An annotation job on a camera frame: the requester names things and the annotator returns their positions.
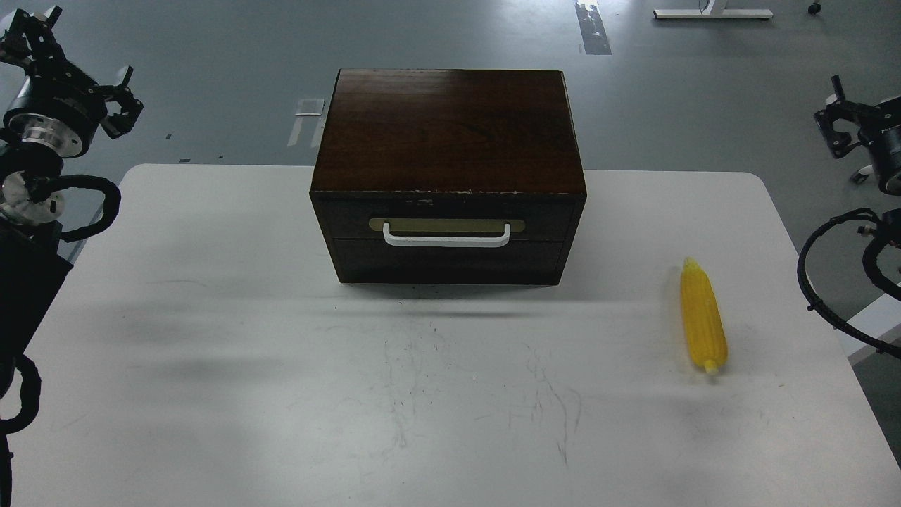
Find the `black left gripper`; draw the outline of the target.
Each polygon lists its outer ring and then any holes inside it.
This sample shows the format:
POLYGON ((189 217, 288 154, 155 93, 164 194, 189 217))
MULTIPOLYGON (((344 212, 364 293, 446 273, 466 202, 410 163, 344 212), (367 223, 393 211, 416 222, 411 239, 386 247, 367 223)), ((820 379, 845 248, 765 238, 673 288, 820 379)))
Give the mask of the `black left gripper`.
POLYGON ((117 83, 112 85, 94 83, 87 88, 88 96, 94 103, 104 105, 116 103, 119 106, 118 113, 104 113, 102 118, 99 118, 100 128, 111 140, 129 134, 144 111, 144 103, 136 99, 132 93, 130 87, 132 75, 133 67, 125 66, 117 74, 117 83))

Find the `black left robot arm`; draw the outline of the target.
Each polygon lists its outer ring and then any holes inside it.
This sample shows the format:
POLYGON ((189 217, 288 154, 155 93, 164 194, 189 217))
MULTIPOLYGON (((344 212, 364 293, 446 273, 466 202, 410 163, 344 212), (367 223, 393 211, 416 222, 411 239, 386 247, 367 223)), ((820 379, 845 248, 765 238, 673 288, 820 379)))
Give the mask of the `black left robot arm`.
POLYGON ((59 244, 106 231, 122 201, 104 177, 64 175, 65 160, 85 155, 98 129, 113 140, 129 134, 144 110, 131 67, 104 85, 65 55, 53 33, 61 13, 17 9, 2 20, 2 61, 25 74, 2 115, 2 394, 20 376, 20 410, 1 422, 4 506, 13 488, 8 438, 35 420, 41 402, 41 375, 25 352, 73 267, 59 244))

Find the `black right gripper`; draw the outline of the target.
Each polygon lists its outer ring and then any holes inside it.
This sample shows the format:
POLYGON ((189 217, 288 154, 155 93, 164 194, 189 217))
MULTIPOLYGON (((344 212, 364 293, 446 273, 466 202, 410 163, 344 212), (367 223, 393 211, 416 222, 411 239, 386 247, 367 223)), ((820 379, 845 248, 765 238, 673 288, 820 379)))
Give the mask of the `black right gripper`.
POLYGON ((881 121, 881 107, 847 100, 842 80, 838 75, 831 77, 831 86, 833 100, 828 101, 823 109, 814 113, 815 124, 831 157, 846 157, 859 146, 867 149, 873 147, 876 141, 872 131, 881 121), (852 136, 850 132, 838 131, 836 123, 839 121, 857 126, 858 134, 852 136))

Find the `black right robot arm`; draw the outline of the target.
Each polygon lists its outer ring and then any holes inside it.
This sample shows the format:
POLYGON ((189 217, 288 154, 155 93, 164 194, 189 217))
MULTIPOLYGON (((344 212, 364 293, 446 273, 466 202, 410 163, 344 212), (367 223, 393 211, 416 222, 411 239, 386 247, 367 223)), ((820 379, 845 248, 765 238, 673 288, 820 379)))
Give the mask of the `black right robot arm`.
POLYGON ((881 192, 900 195, 900 97, 866 105, 846 99, 842 80, 831 77, 833 96, 814 113, 814 121, 834 158, 864 147, 881 192))

